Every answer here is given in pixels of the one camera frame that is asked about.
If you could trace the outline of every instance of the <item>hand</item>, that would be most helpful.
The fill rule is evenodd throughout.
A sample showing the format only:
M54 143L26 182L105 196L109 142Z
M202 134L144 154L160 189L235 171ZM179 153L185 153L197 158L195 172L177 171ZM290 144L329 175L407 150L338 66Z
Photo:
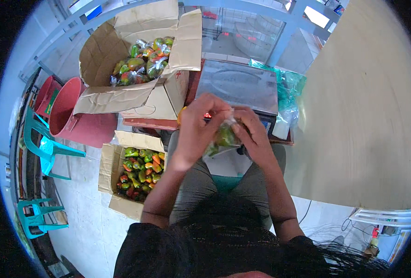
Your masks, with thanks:
M258 115L248 107L235 107L234 117L250 131L249 135L240 124L232 125L233 132L242 141L252 160L263 170L272 165L278 166L265 126Z
M212 114L206 124L204 114ZM202 156L221 123L231 115L232 108L213 94L203 94L180 114L180 132L176 151L169 164L186 171Z

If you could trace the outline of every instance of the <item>metal railing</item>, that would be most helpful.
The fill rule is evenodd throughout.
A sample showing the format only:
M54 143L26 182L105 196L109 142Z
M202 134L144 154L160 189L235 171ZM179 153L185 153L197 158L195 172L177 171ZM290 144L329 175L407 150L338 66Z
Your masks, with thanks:
M75 36L80 32L83 32L86 36L90 36L93 29L96 29L105 21L113 18L116 14L129 8L134 8L139 5L158 2L161 0L131 0L126 2L123 6L119 6L101 13L91 20L86 20L86 12L102 5L103 3L106 3L107 1L108 0L92 0L90 3L86 4L61 22L58 27L56 27L55 30L53 30L34 51L32 57L28 60L23 70L20 71L20 79L24 81L27 80L27 78L32 75L34 70L39 66L42 67L47 74L53 75L54 73L52 70L47 68L43 61L56 48L68 43L72 36ZM183 0L182 3L185 6L213 6L250 11L252 13L269 16L273 19L278 19L285 22L286 25L281 31L281 35L277 37L275 45L272 47L272 52L266 62L269 66L275 66L278 62L278 59L286 48L290 37L297 28L301 28L326 41L331 34L327 29L333 22L337 23L340 18L339 15L316 0L294 0L289 10L286 10L282 4L275 5L278 4L278 2L274 0ZM308 6L329 18L329 22L325 28L321 28L303 17L304 9ZM62 30L64 33L54 40L55 37L62 32Z

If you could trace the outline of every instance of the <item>woman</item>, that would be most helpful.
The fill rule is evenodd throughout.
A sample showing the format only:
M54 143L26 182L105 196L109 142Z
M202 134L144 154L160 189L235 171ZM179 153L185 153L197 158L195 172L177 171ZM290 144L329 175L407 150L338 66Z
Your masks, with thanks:
M213 114L208 124L205 112ZM201 157L231 114L211 94L182 112L167 168L144 203L141 223L130 225L115 277L376 276L386 269L341 245L314 246L304 236L283 178L284 148L271 147L250 108L235 108L234 117L245 127L232 129L254 163L234 190L217 193ZM272 224L276 236L269 231Z

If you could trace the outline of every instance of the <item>cardboard box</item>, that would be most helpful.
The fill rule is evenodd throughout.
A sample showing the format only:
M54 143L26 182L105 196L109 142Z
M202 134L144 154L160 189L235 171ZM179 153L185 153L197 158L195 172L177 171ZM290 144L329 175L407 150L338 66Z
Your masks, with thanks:
M128 49L137 39L152 41L164 36L174 36L175 40L169 64L159 79L110 86L115 64L128 57ZM175 119L178 107L184 104L186 71L201 69L201 44L201 11L185 13L178 20L177 0L141 5L117 14L91 34L80 52L80 77L88 88L77 101L73 114L126 111L126 117Z
M112 195L109 208L139 221L142 214L143 203L132 201L115 194L117 182L124 171L124 149L128 147L149 148L164 153L164 146L160 138L145 134L131 133L122 130L116 130L115 133L120 145L103 144L102 147L98 189L101 192Z
M160 78L147 102L142 107L120 112L122 117L176 120L184 107L188 76L188 70L180 70L168 79Z

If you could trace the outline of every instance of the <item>red table surface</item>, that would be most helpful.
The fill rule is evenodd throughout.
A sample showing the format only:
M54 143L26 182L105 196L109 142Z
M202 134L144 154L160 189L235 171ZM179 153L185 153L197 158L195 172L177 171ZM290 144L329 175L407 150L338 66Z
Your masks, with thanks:
M201 69L204 65L205 59L201 59ZM187 96L185 98L184 106L188 106L196 96L196 90L198 89L199 79L201 78L202 72L190 71L188 78L188 89ZM158 120L158 119L144 119L144 118L127 118L122 122L124 125L132 125L150 129L159 129L159 130L177 130L178 124L176 120ZM276 136L270 136L269 140L271 143L279 143L285 145L293 145L293 142L289 134L287 134L287 139L283 140Z

